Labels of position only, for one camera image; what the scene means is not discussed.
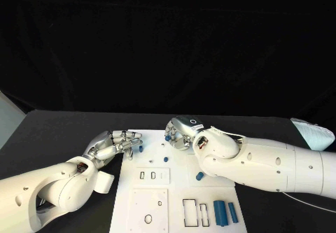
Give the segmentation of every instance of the blue block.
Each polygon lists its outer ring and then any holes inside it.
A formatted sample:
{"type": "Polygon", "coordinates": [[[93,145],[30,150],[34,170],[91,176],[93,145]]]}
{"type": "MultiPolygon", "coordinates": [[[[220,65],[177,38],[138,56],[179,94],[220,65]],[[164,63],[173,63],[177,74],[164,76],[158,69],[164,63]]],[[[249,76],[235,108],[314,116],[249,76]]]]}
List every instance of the blue block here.
{"type": "Polygon", "coordinates": [[[164,140],[168,142],[168,140],[171,139],[170,135],[164,137],[164,140]]]}
{"type": "Polygon", "coordinates": [[[229,202],[228,205],[229,205],[229,213],[230,213],[230,217],[232,217],[232,222],[238,223],[236,211],[235,211],[233,203],[229,202]]]}
{"type": "Polygon", "coordinates": [[[228,215],[225,209],[225,202],[222,200],[213,201],[213,208],[215,208],[215,217],[216,217],[216,225],[217,226],[228,226],[228,215]]]}
{"type": "Polygon", "coordinates": [[[200,172],[197,173],[197,175],[196,175],[196,180],[199,181],[199,180],[203,178],[203,176],[204,176],[204,174],[203,174],[203,172],[200,171],[200,172]]]}

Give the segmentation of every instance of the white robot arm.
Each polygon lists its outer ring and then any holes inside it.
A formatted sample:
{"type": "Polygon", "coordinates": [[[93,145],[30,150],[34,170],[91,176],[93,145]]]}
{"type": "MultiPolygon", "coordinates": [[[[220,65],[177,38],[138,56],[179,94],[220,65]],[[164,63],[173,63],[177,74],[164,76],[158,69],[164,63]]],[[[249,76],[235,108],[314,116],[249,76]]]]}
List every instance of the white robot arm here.
{"type": "Polygon", "coordinates": [[[223,176],[265,191],[313,193],[336,199],[336,153],[248,138],[215,127],[206,129],[192,116],[170,120],[166,141],[180,150],[192,145],[209,176],[223,176]]]}
{"type": "Polygon", "coordinates": [[[98,171],[115,154],[142,143],[141,134],[105,131],[91,141],[83,155],[65,163],[0,181],[0,232],[33,233],[60,215],[85,204],[92,191],[108,193],[114,176],[98,171]],[[36,198],[46,203],[36,207],[36,198]]]}

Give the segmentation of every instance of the black backdrop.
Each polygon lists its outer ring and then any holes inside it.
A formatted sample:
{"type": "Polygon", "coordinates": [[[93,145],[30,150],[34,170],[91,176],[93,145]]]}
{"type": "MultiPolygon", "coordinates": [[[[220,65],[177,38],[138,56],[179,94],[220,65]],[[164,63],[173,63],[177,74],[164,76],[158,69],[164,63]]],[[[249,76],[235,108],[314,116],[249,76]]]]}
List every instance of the black backdrop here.
{"type": "Polygon", "coordinates": [[[298,117],[334,129],[331,7],[0,4],[0,90],[24,111],[298,117]]]}

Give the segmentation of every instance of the robotic hand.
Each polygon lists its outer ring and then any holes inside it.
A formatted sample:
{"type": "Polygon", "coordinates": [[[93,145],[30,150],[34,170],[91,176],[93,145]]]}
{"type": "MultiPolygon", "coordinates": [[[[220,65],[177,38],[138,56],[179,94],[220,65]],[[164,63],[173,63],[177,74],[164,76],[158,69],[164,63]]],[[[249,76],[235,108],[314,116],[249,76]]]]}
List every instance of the robotic hand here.
{"type": "Polygon", "coordinates": [[[83,155],[65,163],[0,181],[0,232],[33,233],[60,215],[85,204],[92,191],[108,193],[114,176],[98,171],[115,154],[142,143],[141,134],[105,131],[91,141],[83,155]],[[36,207],[36,198],[43,203],[36,207]]]}
{"type": "Polygon", "coordinates": [[[170,120],[164,136],[174,148],[192,146],[209,176],[223,176],[265,191],[313,193],[336,199],[336,153],[204,128],[192,116],[170,120]]]}

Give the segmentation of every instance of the hole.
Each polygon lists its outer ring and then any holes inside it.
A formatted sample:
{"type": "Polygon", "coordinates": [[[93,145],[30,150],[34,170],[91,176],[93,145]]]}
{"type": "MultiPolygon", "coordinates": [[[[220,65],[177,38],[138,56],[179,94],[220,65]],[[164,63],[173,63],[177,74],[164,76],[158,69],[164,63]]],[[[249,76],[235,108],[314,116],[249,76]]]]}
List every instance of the hole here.
{"type": "Polygon", "coordinates": [[[16,196],[16,204],[17,204],[17,206],[21,206],[21,204],[23,204],[23,197],[20,195],[16,196]]]}
{"type": "Polygon", "coordinates": [[[277,164],[277,165],[281,164],[281,159],[279,159],[279,158],[275,159],[275,164],[277,164]]]}
{"type": "Polygon", "coordinates": [[[144,216],[144,222],[145,222],[147,224],[151,223],[151,215],[145,215],[145,216],[144,216]]]}

